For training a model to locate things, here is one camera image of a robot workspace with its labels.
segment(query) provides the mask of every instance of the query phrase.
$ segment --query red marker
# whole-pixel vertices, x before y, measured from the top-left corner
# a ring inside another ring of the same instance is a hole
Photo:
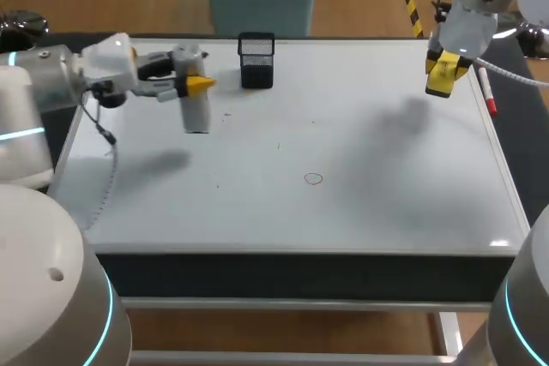
[[[480,84],[484,90],[484,99],[486,100],[486,107],[488,108],[488,113],[490,116],[496,117],[498,115],[498,108],[496,107],[496,101],[494,100],[494,95],[492,94],[492,87],[488,81],[488,74],[486,73],[485,68],[479,69]]]

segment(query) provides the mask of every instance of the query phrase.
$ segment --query black mesh pen holder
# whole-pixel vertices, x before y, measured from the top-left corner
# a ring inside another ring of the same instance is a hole
[[[244,89],[270,89],[275,73],[275,34],[244,32],[238,36],[240,78]]]

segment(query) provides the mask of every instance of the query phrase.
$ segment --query wooden floor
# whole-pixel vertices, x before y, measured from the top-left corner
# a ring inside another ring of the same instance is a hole
[[[425,33],[431,0],[415,0]],[[212,33],[208,0],[0,0],[31,9],[53,32]],[[315,36],[413,37],[404,0],[316,0]],[[549,81],[544,63],[535,76]],[[432,354],[430,318],[413,313],[130,311],[136,349]],[[461,314],[465,339],[485,319]]]

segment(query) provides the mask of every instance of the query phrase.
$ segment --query white table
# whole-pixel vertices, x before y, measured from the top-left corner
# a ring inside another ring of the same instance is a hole
[[[136,49],[168,51],[175,43],[184,40],[143,39]],[[199,43],[210,55],[208,75],[218,80],[209,94],[210,133],[186,135],[177,103],[130,97],[124,106],[103,111],[102,124],[118,138],[119,167],[98,219],[112,165],[109,147],[85,117],[74,124],[74,141],[50,194],[98,254],[512,257],[520,248],[528,222],[473,71],[457,82],[451,99],[438,99],[424,92],[425,41],[278,41],[274,88],[246,92],[239,88],[236,41]],[[93,109],[94,102],[88,104]],[[322,182],[308,184],[309,173],[322,175]],[[238,299],[185,297],[125,301],[139,307],[239,305]],[[452,307],[298,299],[240,303],[282,309]],[[456,326],[455,316],[443,319]],[[457,345],[445,346],[449,355]],[[169,362],[173,356],[181,359],[170,353],[156,358]],[[267,363],[276,359],[321,361],[275,356]],[[405,364],[448,361],[415,358]]]

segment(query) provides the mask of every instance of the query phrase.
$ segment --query cable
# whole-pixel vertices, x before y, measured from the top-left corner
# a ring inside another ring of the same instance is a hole
[[[536,87],[549,87],[549,83],[547,82],[535,81],[534,79],[528,79],[527,77],[516,75],[513,72],[509,72],[508,70],[502,69],[493,63],[490,63],[484,59],[481,59],[480,57],[476,58],[476,63],[484,66],[485,68],[491,70],[492,72],[498,73],[505,77],[509,77],[510,79],[514,81],[518,81],[520,83],[524,83],[525,85],[536,86]]]
[[[84,99],[84,93],[81,96],[81,102],[80,107],[84,110],[84,113],[86,113],[87,117],[94,123],[95,128],[97,131],[102,135],[105,140],[111,145],[111,154],[112,154],[112,166],[111,166],[111,174],[109,175],[109,182],[107,184],[105,193],[103,194],[103,198],[101,199],[100,206],[94,211],[94,216],[92,218],[92,223],[87,228],[88,230],[94,227],[97,220],[100,218],[101,214],[105,210],[109,200],[111,199],[112,191],[114,190],[114,180],[118,172],[118,146],[117,146],[117,139],[114,137],[114,135],[109,131],[106,130],[103,126],[100,125],[100,104],[97,103],[97,117],[94,118],[90,112],[86,109],[86,106],[83,102]]]

